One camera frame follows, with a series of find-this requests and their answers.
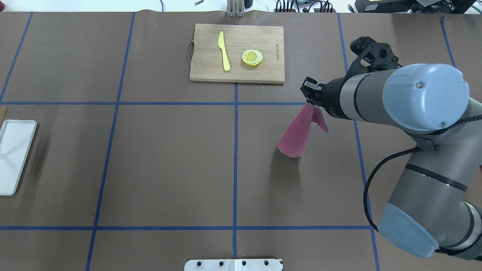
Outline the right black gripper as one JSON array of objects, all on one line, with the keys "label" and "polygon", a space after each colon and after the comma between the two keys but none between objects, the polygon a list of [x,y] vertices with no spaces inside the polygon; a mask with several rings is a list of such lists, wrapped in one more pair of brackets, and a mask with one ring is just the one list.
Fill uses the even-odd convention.
[{"label": "right black gripper", "polygon": [[345,117],[340,103],[343,84],[344,78],[336,78],[327,84],[319,84],[315,79],[305,77],[300,90],[307,103],[320,104],[332,117]]}]

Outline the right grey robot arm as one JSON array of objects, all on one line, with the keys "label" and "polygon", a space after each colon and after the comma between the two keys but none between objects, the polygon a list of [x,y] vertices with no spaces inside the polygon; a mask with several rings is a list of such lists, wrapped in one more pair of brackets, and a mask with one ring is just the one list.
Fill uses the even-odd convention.
[{"label": "right grey robot arm", "polygon": [[446,64],[358,72],[327,84],[307,77],[307,102],[334,118],[396,127],[416,146],[378,223],[385,239],[421,258],[434,253],[481,260],[481,208],[464,200],[481,165],[481,103],[462,73]]}]

